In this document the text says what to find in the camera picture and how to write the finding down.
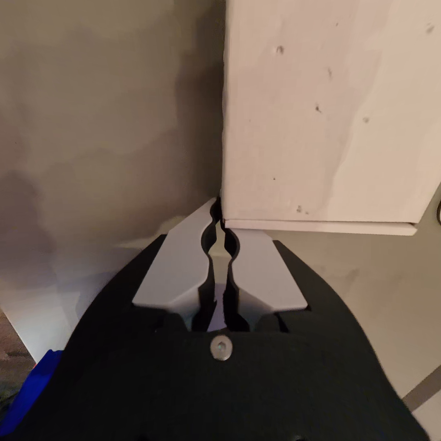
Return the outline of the blue plastic bin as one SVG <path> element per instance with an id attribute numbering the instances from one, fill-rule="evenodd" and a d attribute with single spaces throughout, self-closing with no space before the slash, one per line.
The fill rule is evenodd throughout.
<path id="1" fill-rule="evenodd" d="M 48 350 L 26 377 L 1 417 L 1 438 L 12 433 L 45 389 L 57 368 L 63 350 Z"/>

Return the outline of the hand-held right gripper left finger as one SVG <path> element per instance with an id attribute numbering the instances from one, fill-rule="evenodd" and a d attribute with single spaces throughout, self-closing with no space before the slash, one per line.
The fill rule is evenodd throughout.
<path id="1" fill-rule="evenodd" d="M 213 198 L 166 235 L 133 304 L 179 314 L 190 331 L 208 330 L 216 308 L 209 250 L 217 239 L 220 199 Z"/>

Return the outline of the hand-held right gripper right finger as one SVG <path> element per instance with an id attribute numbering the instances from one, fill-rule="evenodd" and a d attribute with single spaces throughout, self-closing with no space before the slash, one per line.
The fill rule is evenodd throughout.
<path id="1" fill-rule="evenodd" d="M 231 260 L 223 314 L 233 332 L 254 331 L 262 317 L 303 311 L 308 303 L 271 237 L 261 230 L 228 229 L 224 247 Z"/>

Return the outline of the white cardboard box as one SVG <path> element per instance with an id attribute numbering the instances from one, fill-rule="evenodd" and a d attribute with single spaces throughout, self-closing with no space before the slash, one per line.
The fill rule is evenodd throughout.
<path id="1" fill-rule="evenodd" d="M 441 2 L 227 1 L 229 229 L 412 236 L 441 179 Z"/>

